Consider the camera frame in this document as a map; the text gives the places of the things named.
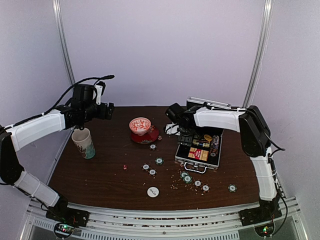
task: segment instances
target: white wall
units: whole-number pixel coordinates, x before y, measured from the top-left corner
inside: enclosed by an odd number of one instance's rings
[[[278,0],[253,103],[272,138],[284,189],[297,196],[313,240],[320,235],[320,2]]]
[[[51,0],[0,1],[0,124],[16,123],[51,107],[69,86]],[[46,181],[66,132],[18,153],[20,163]],[[1,239],[17,239],[29,199],[0,186]]]
[[[258,46],[264,0],[61,0],[76,80],[115,74],[116,106],[240,106]]]

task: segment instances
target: paper cup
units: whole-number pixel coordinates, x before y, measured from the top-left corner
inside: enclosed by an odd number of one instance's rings
[[[85,159],[92,159],[96,155],[94,143],[92,142],[88,128],[83,130],[75,129],[71,139]]]

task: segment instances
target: brown tabletop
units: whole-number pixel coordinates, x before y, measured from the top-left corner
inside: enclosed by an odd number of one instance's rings
[[[182,181],[180,172],[184,169],[175,162],[177,137],[163,131],[170,123],[166,109],[116,107],[111,121],[88,122],[96,156],[91,160],[82,158],[70,139],[49,185],[72,203],[126,210],[206,209],[257,202],[259,187],[254,167],[241,149],[240,135],[230,130],[223,133],[218,170],[189,173],[194,180],[208,184],[210,191],[202,194],[193,183]],[[130,139],[130,120],[142,116],[150,119],[163,137],[156,142],[155,151]],[[156,165],[156,157],[162,157],[164,164]],[[156,169],[155,177],[142,170],[145,163]],[[230,184],[236,185],[236,192],[229,192]],[[147,195],[152,186],[160,192],[155,198]]]

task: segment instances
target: red saucer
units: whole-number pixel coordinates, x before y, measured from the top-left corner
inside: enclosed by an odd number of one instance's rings
[[[150,130],[146,134],[139,136],[131,132],[130,136],[132,141],[134,141],[137,144],[150,144],[158,139],[159,129],[156,128],[154,125],[151,125]]]

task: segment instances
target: white bowl with red pattern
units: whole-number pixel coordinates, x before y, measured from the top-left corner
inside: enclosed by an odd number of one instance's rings
[[[134,134],[142,136],[149,132],[151,121],[145,117],[137,117],[129,123],[129,127]]]

